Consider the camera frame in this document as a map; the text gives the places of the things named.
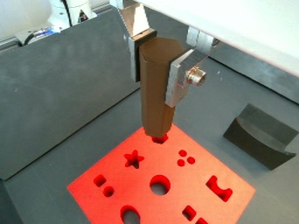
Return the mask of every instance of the shape slot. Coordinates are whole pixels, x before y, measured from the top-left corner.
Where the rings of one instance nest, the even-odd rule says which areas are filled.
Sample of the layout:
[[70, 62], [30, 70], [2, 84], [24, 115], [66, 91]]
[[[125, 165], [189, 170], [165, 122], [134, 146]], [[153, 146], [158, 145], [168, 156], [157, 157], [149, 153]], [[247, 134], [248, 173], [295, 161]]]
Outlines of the shape slot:
[[220, 189], [217, 185], [217, 177], [210, 176], [206, 182], [206, 187], [213, 191], [213, 193], [220, 197], [220, 199], [226, 202], [229, 200], [229, 196], [232, 194], [232, 190], [228, 188], [225, 190]]

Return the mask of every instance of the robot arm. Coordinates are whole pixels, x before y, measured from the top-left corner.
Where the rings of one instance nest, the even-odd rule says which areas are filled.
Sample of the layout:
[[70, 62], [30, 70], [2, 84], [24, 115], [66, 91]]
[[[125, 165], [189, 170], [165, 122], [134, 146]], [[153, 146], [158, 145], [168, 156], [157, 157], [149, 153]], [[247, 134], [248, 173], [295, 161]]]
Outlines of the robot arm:
[[[287, 3], [281, 3], [277, 0], [261, 2], [239, 1], [237, 3], [230, 0], [225, 2], [220, 0], [185, 0], [174, 3], [172, 1], [136, 1], [190, 26], [186, 43], [193, 49], [184, 55], [177, 55], [176, 60], [172, 61], [166, 90], [164, 97], [161, 97], [170, 108], [184, 97], [188, 84], [190, 82], [197, 85], [202, 83], [205, 73], [200, 70], [200, 65], [210, 51], [220, 45], [220, 41], [299, 76], [297, 1], [291, 0]], [[116, 7], [114, 9], [125, 24], [125, 30], [133, 30], [136, 21], [144, 21], [144, 19], [138, 19], [140, 14], [136, 10], [141, 5], [137, 4], [132, 6], [129, 3], [130, 1], [125, 0], [110, 0], [109, 2], [112, 6]], [[138, 34], [126, 32], [128, 45], [130, 41], [134, 46], [129, 48], [129, 51], [130, 67], [133, 68], [132, 71], [134, 70], [132, 77], [136, 81], [138, 81], [140, 69], [140, 51], [137, 51], [137, 48], [140, 48], [144, 42], [154, 38], [154, 35], [149, 35], [145, 38], [145, 33], [149, 30], [148, 23], [145, 22], [141, 24], [144, 24], [144, 29], [138, 30]], [[137, 35], [142, 36], [141, 40], [144, 41], [138, 41]], [[150, 91], [157, 91], [156, 86], [150, 86]], [[148, 102], [142, 101], [142, 122], [144, 129], [146, 130], [149, 129], [148, 123], [152, 122], [145, 120], [144, 113], [149, 110], [154, 110], [154, 107], [148, 108], [145, 105], [148, 105]], [[169, 122], [170, 120], [172, 119], [162, 119], [161, 121]], [[164, 123], [161, 125], [156, 124], [156, 129], [161, 129], [164, 125]]]

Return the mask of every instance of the cable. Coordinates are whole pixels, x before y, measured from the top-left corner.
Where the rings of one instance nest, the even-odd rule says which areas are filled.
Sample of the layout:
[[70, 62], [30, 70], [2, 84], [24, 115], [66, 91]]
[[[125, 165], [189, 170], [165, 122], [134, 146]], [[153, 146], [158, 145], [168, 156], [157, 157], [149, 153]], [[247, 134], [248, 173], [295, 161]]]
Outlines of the cable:
[[32, 40], [33, 37], [34, 37], [33, 34], [30, 34], [30, 35], [26, 37], [25, 41], [22, 42], [22, 45], [24, 45], [24, 46], [28, 45], [28, 43], [29, 43], [29, 41]]
[[70, 23], [70, 11], [69, 11], [69, 6], [68, 6], [68, 3], [66, 3], [66, 0], [61, 0], [61, 2], [62, 2], [62, 5], [64, 5], [64, 8], [65, 8], [65, 11], [68, 13], [69, 26], [72, 26], [72, 23]]
[[60, 32], [60, 29], [57, 29], [57, 27], [54, 26], [44, 27], [38, 31], [32, 32], [32, 34], [26, 37], [25, 41], [22, 42], [22, 45], [26, 46], [33, 38], [38, 38], [40, 36], [49, 36], [57, 32]]

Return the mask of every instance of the dark gray block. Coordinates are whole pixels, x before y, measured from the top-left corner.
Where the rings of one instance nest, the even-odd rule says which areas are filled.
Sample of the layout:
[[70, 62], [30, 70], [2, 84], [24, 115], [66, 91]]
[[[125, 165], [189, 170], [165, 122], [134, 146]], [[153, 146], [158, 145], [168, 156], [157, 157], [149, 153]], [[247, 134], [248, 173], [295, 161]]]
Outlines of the dark gray block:
[[13, 202], [5, 191], [2, 180], [0, 180], [0, 223], [22, 224]]
[[0, 57], [0, 179], [8, 179], [138, 85], [113, 13]]
[[224, 133], [224, 137], [269, 170], [295, 153], [285, 151], [297, 131], [248, 104]]

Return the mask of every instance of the red shape sorter board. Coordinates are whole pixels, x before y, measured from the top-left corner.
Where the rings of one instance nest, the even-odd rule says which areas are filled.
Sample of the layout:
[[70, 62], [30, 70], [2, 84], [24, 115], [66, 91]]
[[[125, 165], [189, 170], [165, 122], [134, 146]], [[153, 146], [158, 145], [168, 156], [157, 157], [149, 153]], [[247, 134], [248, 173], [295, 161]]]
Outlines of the red shape sorter board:
[[232, 224], [255, 193], [176, 126], [162, 144], [137, 130], [68, 189], [92, 224], [124, 223], [126, 210], [141, 224]]

